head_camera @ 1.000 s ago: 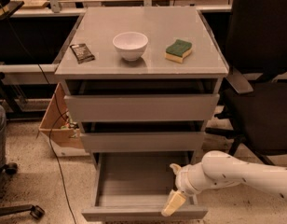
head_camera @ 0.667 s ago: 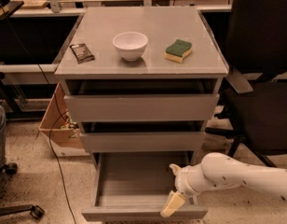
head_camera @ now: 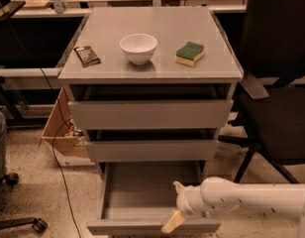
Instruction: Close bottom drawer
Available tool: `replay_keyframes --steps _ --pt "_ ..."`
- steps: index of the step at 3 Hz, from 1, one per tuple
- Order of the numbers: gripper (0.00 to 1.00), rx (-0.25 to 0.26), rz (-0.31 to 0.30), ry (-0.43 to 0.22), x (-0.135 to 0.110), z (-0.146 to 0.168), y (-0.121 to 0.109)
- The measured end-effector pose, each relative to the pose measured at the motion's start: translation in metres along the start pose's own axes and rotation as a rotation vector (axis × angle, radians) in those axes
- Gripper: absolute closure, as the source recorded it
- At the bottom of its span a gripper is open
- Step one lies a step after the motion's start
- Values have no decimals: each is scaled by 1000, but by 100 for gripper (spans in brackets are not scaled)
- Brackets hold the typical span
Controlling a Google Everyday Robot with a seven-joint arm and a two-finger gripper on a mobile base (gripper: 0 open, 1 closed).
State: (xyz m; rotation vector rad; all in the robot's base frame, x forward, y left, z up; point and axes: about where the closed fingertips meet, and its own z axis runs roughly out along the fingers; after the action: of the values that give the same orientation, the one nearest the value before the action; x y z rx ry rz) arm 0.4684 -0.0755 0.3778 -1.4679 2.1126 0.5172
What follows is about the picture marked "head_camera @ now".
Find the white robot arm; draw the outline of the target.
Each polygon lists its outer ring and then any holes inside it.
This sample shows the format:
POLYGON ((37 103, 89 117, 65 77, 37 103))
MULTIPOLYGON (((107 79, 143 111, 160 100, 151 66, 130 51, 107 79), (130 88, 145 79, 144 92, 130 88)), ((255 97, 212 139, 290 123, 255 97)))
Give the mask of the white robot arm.
POLYGON ((161 227, 163 233, 171 233, 187 216, 199 212, 245 206, 299 221, 298 238, 305 238, 305 183, 242 184, 211 177, 197 186, 173 184, 176 208, 161 227))

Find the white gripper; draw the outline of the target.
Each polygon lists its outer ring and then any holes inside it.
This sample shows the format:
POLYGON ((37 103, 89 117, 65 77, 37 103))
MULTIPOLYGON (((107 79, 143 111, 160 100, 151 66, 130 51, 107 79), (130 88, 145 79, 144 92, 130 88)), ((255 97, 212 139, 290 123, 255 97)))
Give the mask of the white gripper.
POLYGON ((161 232, 168 234, 174 231, 185 221, 185 216, 195 215, 206 210, 206 204, 201 194, 201 186, 184 186, 179 181, 173 183, 177 193, 176 206, 169 215, 161 232))

